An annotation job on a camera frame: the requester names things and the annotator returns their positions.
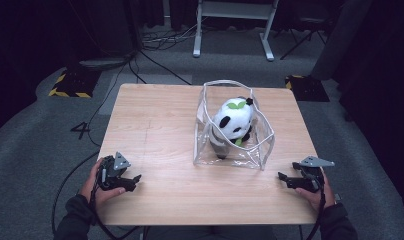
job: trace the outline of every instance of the panda ear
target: panda ear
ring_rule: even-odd
[[[249,106],[252,105],[253,103],[254,103],[254,100],[252,98],[246,99],[246,104],[248,104]]]
[[[220,122],[220,128],[223,128],[225,126],[227,126],[227,123],[230,121],[230,117],[229,116],[225,116],[223,117],[223,119],[221,119]]]

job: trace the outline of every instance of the hand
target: hand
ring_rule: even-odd
[[[90,175],[87,178],[86,182],[84,183],[83,187],[80,190],[80,194],[83,195],[87,202],[90,202],[91,192],[93,190],[93,185],[95,184],[96,180],[96,173],[99,169],[100,164],[102,163],[103,158],[97,160],[96,164],[90,170]],[[96,210],[99,209],[100,206],[103,205],[107,200],[119,196],[125,193],[125,188],[114,188],[108,191],[98,190],[96,191]]]
[[[333,194],[333,190],[329,185],[329,180],[327,179],[326,174],[323,172],[324,176],[324,195],[326,196],[326,204],[324,205],[324,209],[333,206],[336,204],[335,196]],[[317,191],[316,193],[312,193],[303,188],[296,188],[295,191],[299,193],[303,198],[308,200],[311,206],[315,209],[315,211],[319,212],[320,210],[320,200],[321,200],[321,192]]]

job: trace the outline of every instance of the sleeve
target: sleeve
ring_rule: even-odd
[[[68,200],[65,208],[68,213],[59,223],[54,240],[87,240],[90,224],[96,223],[87,199],[77,194]]]
[[[320,232],[322,240],[353,240],[358,239],[358,234],[352,223],[347,218],[343,204],[338,203],[324,209],[320,220]]]

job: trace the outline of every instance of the transparent container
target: transparent container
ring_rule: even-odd
[[[212,120],[224,102],[237,97],[253,99],[252,131],[249,139],[240,146],[227,139]],[[213,128],[222,135],[220,141],[212,136],[215,130]],[[232,80],[217,80],[203,85],[196,114],[194,164],[264,170],[274,141],[274,131],[259,110],[258,101],[251,88]],[[219,158],[219,151],[226,157]]]

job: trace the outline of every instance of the black cable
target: black cable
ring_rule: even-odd
[[[301,238],[301,240],[304,240],[304,234],[302,233],[302,226],[301,225],[298,226],[299,226],[299,237]]]
[[[96,154],[99,153],[99,150],[81,161],[74,169],[71,170],[71,172],[68,174],[68,176],[64,179],[62,182],[61,186],[58,189],[58,192],[56,193],[55,201],[52,206],[52,233],[55,235],[56,233],[56,227],[55,227],[55,211],[56,211],[56,203],[58,202],[59,195],[61,194],[62,188],[64,187],[65,183],[68,181],[68,179],[71,177],[71,175],[77,170],[81,165],[83,165],[85,162],[87,162],[89,159],[92,157],[96,156]]]
[[[188,85],[192,85],[191,83],[189,83],[188,81],[186,81],[185,79],[183,79],[182,77],[180,77],[179,75],[175,74],[173,71],[171,71],[170,69],[162,66],[161,64],[155,62],[155,60],[153,60],[152,58],[150,58],[149,56],[147,56],[144,52],[139,51],[141,54],[143,54],[143,56],[145,56],[147,59],[149,59],[151,62],[155,63],[156,65],[162,67],[163,69],[167,70],[168,72],[172,73],[174,76],[176,76],[177,78],[181,79],[183,82],[187,83]]]
[[[143,240],[146,240],[148,237],[150,226],[143,227]]]
[[[117,84],[118,77],[119,77],[119,75],[121,74],[121,72],[123,71],[123,69],[124,69],[124,67],[125,67],[126,64],[127,64],[127,62],[122,65],[121,70],[118,72],[118,74],[117,74],[117,76],[116,76],[116,78],[115,78],[114,84],[112,85],[111,89],[109,89],[109,92],[108,92],[108,94],[106,94],[106,97],[105,97],[105,99],[103,100],[102,104],[99,105],[99,107],[98,107],[98,108],[96,109],[96,111],[93,113],[93,116],[90,118],[89,124],[88,124],[88,128],[89,128],[89,129],[90,129],[90,124],[91,124],[93,118],[95,117],[96,113],[99,111],[99,109],[100,109],[100,108],[103,106],[103,104],[106,102],[106,100],[108,99],[109,95],[110,95],[111,92],[112,92],[112,89],[114,89],[115,85]],[[96,146],[98,146],[98,147],[101,146],[100,144],[98,144],[98,143],[96,143],[96,142],[93,141],[92,137],[90,136],[90,131],[87,132],[87,136],[89,136],[90,141],[91,141],[94,145],[96,145]]]
[[[136,67],[137,67],[137,75],[139,74],[139,72],[140,72],[140,67],[139,67],[139,64],[137,64],[137,58],[134,58],[134,64],[136,64]],[[139,83],[139,79],[138,78],[136,78],[136,84],[138,84]]]
[[[162,36],[162,37],[158,37],[158,35],[156,33],[154,33],[156,37],[149,38],[147,40],[143,40],[143,43],[144,43],[143,49],[148,50],[148,51],[157,51],[157,50],[167,50],[169,48],[172,48],[177,43],[184,42],[187,39],[189,39],[191,37],[194,37],[194,36],[192,36],[192,34],[196,31],[195,27],[196,27],[196,25],[189,28],[188,30],[186,30],[184,32],[176,33],[176,34],[173,34],[173,35],[170,35],[170,36],[167,36],[167,37],[166,37],[166,35],[168,33],[170,33],[170,31],[166,32],[164,34],[164,36]],[[153,43],[153,42],[156,42],[158,44],[158,46],[157,47],[147,46],[148,44]],[[168,47],[162,48],[162,46],[164,46],[165,44],[171,44],[171,45],[168,46]]]
[[[91,194],[90,194],[90,203],[89,203],[89,204],[90,204],[90,208],[92,209],[93,214],[94,214],[95,217],[96,217],[96,220],[97,220],[97,223],[98,223],[99,227],[105,232],[106,235],[108,235],[111,239],[114,239],[114,240],[123,240],[123,239],[125,239],[126,237],[128,237],[130,234],[132,234],[136,229],[138,229],[139,226],[133,227],[130,231],[128,231],[126,234],[124,234],[124,235],[121,236],[121,237],[116,237],[116,236],[114,236],[114,234],[112,234],[111,231],[109,231],[109,229],[102,223],[102,221],[100,220],[99,215],[97,214],[97,211],[96,211],[96,191],[99,189],[99,185],[97,184],[97,180],[99,179],[99,177],[100,177],[100,169],[98,169],[98,171],[97,171],[97,173],[96,173],[96,179],[95,179],[95,182],[94,182],[94,184],[93,184],[92,192],[91,192]]]
[[[140,79],[140,81],[142,81],[144,84],[147,84],[147,82],[143,80],[143,78],[141,78],[136,72],[134,72],[134,70],[131,68],[130,62],[128,62],[128,67],[130,68],[130,71],[137,77],[137,79]]]
[[[324,185],[321,184],[317,178],[314,178],[314,181],[320,186],[321,198],[320,198],[320,209],[318,210],[317,220],[315,221],[315,225],[311,230],[311,233],[307,237],[307,240],[311,240],[315,233],[317,232],[318,228],[320,227],[320,219],[321,215],[323,214],[324,205],[326,204],[326,195],[324,194]]]

